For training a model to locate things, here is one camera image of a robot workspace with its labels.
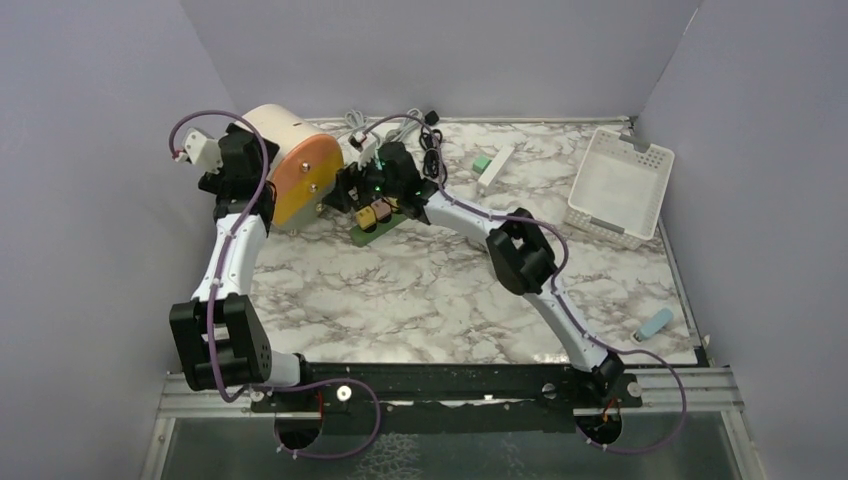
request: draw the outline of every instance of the glass panel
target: glass panel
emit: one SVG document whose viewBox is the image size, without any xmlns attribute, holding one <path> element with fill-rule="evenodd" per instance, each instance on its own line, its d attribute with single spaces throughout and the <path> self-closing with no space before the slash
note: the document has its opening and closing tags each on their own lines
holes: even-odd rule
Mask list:
<svg viewBox="0 0 848 480">
<path fill-rule="evenodd" d="M 624 418 L 618 446 L 652 443 L 676 416 Z M 276 453 L 270 419 L 180 419 L 163 478 L 203 479 L 734 479 L 739 474 L 718 413 L 691 413 L 681 436 L 650 455 L 602 453 L 580 436 L 542 432 L 387 434 L 362 454 L 335 461 Z M 319 437 L 311 451 L 340 452 L 363 437 Z"/>
</svg>

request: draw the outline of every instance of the screw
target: screw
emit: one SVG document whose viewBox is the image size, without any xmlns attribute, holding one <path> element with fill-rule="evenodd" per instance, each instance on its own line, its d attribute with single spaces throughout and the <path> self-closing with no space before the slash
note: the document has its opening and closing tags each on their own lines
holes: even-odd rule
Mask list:
<svg viewBox="0 0 848 480">
<path fill-rule="evenodd" d="M 631 397 L 641 397 L 642 396 L 642 385 L 639 385 L 636 382 L 630 382 L 627 384 L 627 393 L 630 394 Z"/>
</svg>

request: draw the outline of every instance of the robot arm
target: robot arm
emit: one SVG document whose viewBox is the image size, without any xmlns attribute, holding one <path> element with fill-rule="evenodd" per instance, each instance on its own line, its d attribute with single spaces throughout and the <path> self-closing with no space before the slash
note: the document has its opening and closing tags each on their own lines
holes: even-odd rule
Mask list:
<svg viewBox="0 0 848 480">
<path fill-rule="evenodd" d="M 215 339 L 217 363 L 225 386 L 263 383 L 290 386 L 301 380 L 303 358 L 271 349 L 248 298 L 256 259 L 274 216 L 273 187 L 263 192 L 231 240 L 226 256 L 220 259 L 224 267 L 220 279 L 213 278 L 223 242 L 260 178 L 254 168 L 257 163 L 261 165 L 258 141 L 249 132 L 231 125 L 227 135 L 218 140 L 220 160 L 217 150 L 208 144 L 204 152 L 211 155 L 212 160 L 188 159 L 208 166 L 199 187 L 214 193 L 217 199 L 214 212 L 217 241 L 212 260 L 192 299 L 174 305 L 170 314 L 180 361 L 193 390 L 215 388 L 205 329 L 208 302 L 214 302 L 214 325 L 226 327 L 227 331 L 226 336 L 216 335 Z M 266 146 L 274 147 L 267 140 L 263 141 Z M 562 343 L 572 366 L 585 372 L 587 385 L 599 395 L 606 395 L 624 371 L 624 365 L 615 353 L 584 338 L 558 305 L 550 285 L 550 277 L 556 269 L 554 254 L 541 230 L 537 225 L 509 218 L 493 220 L 507 216 L 532 218 L 532 215 L 523 209 L 507 213 L 474 206 L 484 212 L 479 215 L 461 208 L 435 183 L 421 178 L 402 143 L 382 145 L 378 158 L 363 167 L 354 163 L 339 170 L 335 186 L 323 203 L 342 212 L 355 209 L 358 221 L 363 218 L 378 221 L 392 213 L 405 214 L 485 244 L 499 282 L 513 294 L 526 298 L 539 311 Z M 216 298 L 209 298 L 212 282 L 218 282 Z M 579 309 L 567 295 L 560 295 L 576 323 L 591 334 Z"/>
<path fill-rule="evenodd" d="M 488 212 L 491 217 L 495 218 L 512 215 L 509 212 L 489 210 L 479 205 L 471 205 L 481 211 Z M 550 282 L 542 281 L 541 285 L 538 285 L 540 290 L 534 293 L 529 291 L 528 287 L 522 285 L 520 278 L 512 275 L 514 269 L 508 265 L 509 261 L 506 259 L 510 257 L 510 253 L 517 253 L 517 251 L 511 238 L 508 237 L 508 234 L 504 233 L 504 230 L 511 229 L 512 232 L 518 231 L 520 235 L 524 235 L 523 232 L 519 231 L 523 225 L 517 222 L 488 220 L 487 218 L 475 215 L 466 209 L 452 204 L 440 191 L 436 191 L 428 199 L 427 204 L 424 206 L 424 213 L 430 224 L 448 228 L 474 242 L 487 245 L 489 254 L 492 256 L 492 261 L 495 265 L 498 280 L 502 284 L 505 284 L 504 286 L 507 286 L 506 283 L 509 283 L 508 289 L 512 293 L 523 296 L 542 315 L 542 318 L 551 327 L 551 330 L 554 331 L 557 339 L 565 347 L 569 361 L 574 368 L 584 372 L 591 372 L 593 368 L 599 367 L 604 362 L 608 352 L 583 338 L 572 322 L 566 317 L 563 309 L 557 304 L 556 298 L 551 291 Z M 524 244 L 527 245 L 528 250 L 534 248 L 528 244 L 527 239 L 522 238 L 522 240 L 524 240 Z M 553 258 L 553 255 L 549 254 L 544 247 L 536 248 L 536 251 L 545 257 L 549 255 L 548 258 Z M 583 318 L 580 310 L 571 302 L 568 295 L 563 294 L 562 296 L 569 310 L 574 314 L 582 328 L 588 331 L 589 326 L 586 324 L 586 320 Z"/>
</svg>

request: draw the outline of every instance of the light blue usb stick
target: light blue usb stick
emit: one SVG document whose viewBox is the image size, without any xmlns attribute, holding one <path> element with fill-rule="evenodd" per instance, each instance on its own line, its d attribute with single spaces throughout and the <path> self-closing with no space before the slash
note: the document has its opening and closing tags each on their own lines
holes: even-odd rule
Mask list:
<svg viewBox="0 0 848 480">
<path fill-rule="evenodd" d="M 657 332 L 663 329 L 668 322 L 674 319 L 674 314 L 671 313 L 671 310 L 667 308 L 663 308 L 659 312 L 657 312 L 650 320 L 645 322 L 639 330 L 633 332 L 633 338 L 637 342 L 644 342 L 645 340 L 656 335 Z"/>
</svg>

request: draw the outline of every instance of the green eraser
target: green eraser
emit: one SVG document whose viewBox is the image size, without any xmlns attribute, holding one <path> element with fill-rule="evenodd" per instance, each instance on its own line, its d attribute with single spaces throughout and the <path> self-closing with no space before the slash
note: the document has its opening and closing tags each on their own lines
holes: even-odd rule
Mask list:
<svg viewBox="0 0 848 480">
<path fill-rule="evenodd" d="M 492 163 L 492 159 L 485 156 L 480 155 L 474 160 L 474 163 L 471 165 L 471 170 L 474 170 L 475 173 L 483 174 L 486 171 L 486 167 Z"/>
</svg>

